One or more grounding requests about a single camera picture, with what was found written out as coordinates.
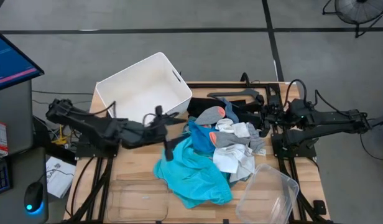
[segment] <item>keyboard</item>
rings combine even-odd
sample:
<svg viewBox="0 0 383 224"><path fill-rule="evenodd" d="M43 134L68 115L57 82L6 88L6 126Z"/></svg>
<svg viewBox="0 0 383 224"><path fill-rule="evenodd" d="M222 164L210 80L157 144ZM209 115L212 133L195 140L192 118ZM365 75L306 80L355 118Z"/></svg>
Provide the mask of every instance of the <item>keyboard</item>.
<svg viewBox="0 0 383 224"><path fill-rule="evenodd" d="M7 159L0 159L0 193L9 190L12 187L8 167Z"/></svg>

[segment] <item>paper sheet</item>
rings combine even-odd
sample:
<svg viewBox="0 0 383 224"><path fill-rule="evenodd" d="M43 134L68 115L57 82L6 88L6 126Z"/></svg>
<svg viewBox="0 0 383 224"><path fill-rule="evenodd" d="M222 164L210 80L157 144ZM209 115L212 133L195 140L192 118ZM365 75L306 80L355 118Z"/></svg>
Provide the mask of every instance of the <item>paper sheet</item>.
<svg viewBox="0 0 383 224"><path fill-rule="evenodd" d="M58 198L63 198L72 185L75 166L51 157L46 163L46 168L47 171L52 170L47 173L48 193Z"/></svg>

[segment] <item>white storage bin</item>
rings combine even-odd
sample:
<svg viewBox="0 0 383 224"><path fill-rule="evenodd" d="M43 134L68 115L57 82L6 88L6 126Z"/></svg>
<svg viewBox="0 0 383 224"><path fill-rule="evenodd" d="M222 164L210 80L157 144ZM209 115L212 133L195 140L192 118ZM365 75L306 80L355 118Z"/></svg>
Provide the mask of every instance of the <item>white storage bin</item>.
<svg viewBox="0 0 383 224"><path fill-rule="evenodd" d="M96 85L105 106L116 101L116 117L142 122L162 106L164 113L186 112L192 91L161 52L110 76ZM147 116L145 123L154 119Z"/></svg>

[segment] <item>clothing pile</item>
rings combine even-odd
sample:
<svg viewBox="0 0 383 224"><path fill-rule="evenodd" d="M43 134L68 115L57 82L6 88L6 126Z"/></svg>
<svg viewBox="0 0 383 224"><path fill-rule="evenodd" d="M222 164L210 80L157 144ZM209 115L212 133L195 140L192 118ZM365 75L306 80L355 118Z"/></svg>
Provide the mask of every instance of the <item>clothing pile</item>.
<svg viewBox="0 0 383 224"><path fill-rule="evenodd" d="M188 138L175 147L172 161L165 160L163 151L163 159L154 167L155 176L167 181L186 208L207 200L218 205L230 202L230 188L254 172L254 154L265 155L260 130L250 122L240 122L233 102L222 98L215 103L197 114L193 104L189 105L182 133Z"/></svg>

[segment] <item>computer mouse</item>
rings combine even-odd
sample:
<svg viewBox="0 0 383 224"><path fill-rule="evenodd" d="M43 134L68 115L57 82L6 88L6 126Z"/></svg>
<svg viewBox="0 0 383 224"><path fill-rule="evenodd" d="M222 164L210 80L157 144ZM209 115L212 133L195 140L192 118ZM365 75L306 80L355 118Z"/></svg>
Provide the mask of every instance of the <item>computer mouse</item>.
<svg viewBox="0 0 383 224"><path fill-rule="evenodd" d="M42 202L44 186L40 182L31 183L24 193L24 208L28 212L36 211Z"/></svg>

